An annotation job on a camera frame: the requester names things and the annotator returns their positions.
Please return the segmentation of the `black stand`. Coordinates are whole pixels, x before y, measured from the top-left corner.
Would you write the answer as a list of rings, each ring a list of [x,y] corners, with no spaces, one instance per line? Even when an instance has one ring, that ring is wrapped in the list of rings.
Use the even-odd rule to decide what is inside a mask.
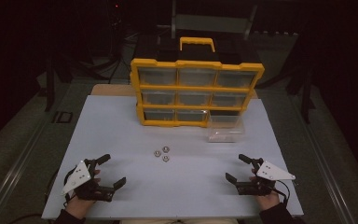
[[[55,54],[46,59],[46,111],[52,108],[55,101],[55,77],[63,83],[69,83],[72,80],[69,63],[62,54]]]
[[[296,95],[302,91],[300,115],[307,124],[310,123],[309,110],[311,108],[310,93],[312,69],[313,63],[311,62],[302,63],[301,65],[296,66],[293,70],[289,84],[286,87],[286,92],[289,95]]]

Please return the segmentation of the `black tripod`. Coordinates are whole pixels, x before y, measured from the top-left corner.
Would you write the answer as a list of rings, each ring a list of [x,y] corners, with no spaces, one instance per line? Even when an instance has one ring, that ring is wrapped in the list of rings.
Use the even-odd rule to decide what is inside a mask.
[[[114,80],[115,73],[120,67],[123,56],[124,35],[126,33],[125,4],[124,0],[106,0],[107,15],[110,27],[110,50],[109,58],[113,69],[109,76],[109,83]]]

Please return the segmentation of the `black rectangular floor frame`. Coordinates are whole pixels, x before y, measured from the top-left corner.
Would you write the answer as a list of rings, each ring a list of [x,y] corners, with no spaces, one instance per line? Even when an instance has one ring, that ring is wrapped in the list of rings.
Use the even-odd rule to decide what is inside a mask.
[[[52,123],[70,123],[73,118],[72,112],[56,111]]]

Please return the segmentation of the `person's left hand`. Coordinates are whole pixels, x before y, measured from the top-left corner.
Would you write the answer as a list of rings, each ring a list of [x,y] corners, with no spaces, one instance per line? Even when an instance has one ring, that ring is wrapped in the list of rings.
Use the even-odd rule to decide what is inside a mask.
[[[95,201],[82,200],[75,195],[67,203],[65,211],[73,217],[82,219],[86,216],[86,214],[94,204]]]

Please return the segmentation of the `transparent plastic drawer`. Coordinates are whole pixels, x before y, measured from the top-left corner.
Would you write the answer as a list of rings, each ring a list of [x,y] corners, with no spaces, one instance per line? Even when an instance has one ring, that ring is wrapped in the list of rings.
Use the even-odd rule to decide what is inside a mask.
[[[212,143],[235,143],[245,133],[241,113],[237,111],[211,111],[207,128],[208,141]]]

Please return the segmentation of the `person's right hand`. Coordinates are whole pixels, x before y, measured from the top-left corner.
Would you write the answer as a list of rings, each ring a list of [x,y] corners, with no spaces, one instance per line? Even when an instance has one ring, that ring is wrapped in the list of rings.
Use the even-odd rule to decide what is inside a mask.
[[[256,196],[255,200],[261,211],[268,210],[280,203],[279,194],[275,191],[272,191],[269,195]]]

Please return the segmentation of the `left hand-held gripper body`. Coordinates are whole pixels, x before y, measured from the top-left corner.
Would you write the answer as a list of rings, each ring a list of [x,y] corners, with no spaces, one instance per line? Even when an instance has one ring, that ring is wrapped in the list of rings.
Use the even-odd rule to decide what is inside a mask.
[[[92,160],[85,159],[67,173],[64,179],[62,195],[69,202],[72,194],[79,199],[88,201],[111,202],[115,193],[112,187],[100,186],[95,181],[95,168],[98,164],[91,164]]]

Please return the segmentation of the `grid of clear cabinet bins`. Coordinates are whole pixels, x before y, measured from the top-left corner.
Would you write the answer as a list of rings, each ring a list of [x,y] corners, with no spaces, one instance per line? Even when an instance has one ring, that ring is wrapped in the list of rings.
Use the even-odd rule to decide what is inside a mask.
[[[133,76],[137,115],[144,125],[206,126],[213,116],[238,116],[260,71],[140,67]]]

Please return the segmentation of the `yellow black drawer cabinet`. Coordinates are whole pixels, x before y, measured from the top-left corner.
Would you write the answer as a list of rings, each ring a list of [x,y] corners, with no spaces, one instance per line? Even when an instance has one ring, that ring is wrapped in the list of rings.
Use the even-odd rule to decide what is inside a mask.
[[[208,37],[180,37],[165,40],[154,36],[141,36],[131,60],[133,88],[133,76],[140,67],[256,70],[262,73],[259,79],[265,71],[264,65],[249,42],[214,40]]]

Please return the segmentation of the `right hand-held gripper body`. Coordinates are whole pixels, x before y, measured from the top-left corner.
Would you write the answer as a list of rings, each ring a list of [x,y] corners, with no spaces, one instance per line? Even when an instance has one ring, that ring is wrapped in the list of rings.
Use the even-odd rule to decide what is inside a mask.
[[[235,186],[240,195],[269,195],[272,191],[285,196],[275,188],[275,183],[282,180],[295,180],[296,177],[278,166],[264,161],[262,158],[253,159],[255,179],[250,182],[239,182]]]

